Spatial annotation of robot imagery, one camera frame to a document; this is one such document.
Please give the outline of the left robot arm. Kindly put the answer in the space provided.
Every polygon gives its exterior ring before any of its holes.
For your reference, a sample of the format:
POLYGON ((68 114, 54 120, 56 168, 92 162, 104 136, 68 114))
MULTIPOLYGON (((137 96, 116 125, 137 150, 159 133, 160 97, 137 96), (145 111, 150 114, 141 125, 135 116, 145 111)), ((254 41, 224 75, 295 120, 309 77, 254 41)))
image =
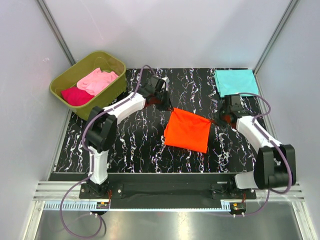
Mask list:
POLYGON ((89 152, 89 172, 85 179, 90 192, 97 198, 108 193, 108 155, 116 140, 118 124, 130 115, 154 105, 159 111, 173 111, 168 77, 151 76, 127 97, 110 106, 94 107, 87 120, 82 146, 89 152))

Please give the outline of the orange t shirt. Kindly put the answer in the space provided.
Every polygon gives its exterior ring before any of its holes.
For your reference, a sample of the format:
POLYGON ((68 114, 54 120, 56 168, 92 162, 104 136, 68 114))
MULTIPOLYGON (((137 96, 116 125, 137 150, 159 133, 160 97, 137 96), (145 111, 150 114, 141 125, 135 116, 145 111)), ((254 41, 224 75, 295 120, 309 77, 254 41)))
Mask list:
POLYGON ((205 154, 210 128, 209 119, 174 108, 164 130, 164 144, 205 154))

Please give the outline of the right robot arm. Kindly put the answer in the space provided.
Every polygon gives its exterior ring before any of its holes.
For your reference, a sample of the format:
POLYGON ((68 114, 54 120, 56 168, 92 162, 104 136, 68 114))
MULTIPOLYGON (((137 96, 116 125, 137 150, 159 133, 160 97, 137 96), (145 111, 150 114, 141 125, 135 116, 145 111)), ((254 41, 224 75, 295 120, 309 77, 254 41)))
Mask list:
POLYGON ((291 144, 282 144, 268 133, 257 118, 271 111, 270 104, 261 96, 252 94, 264 101, 266 113, 252 115, 241 104, 241 95, 224 96, 223 106, 214 115, 212 123, 219 127, 230 126, 242 134, 256 152, 253 170, 237 173, 233 182, 227 185, 228 195, 239 198, 246 189, 269 190, 284 195, 296 183, 296 151, 291 144))

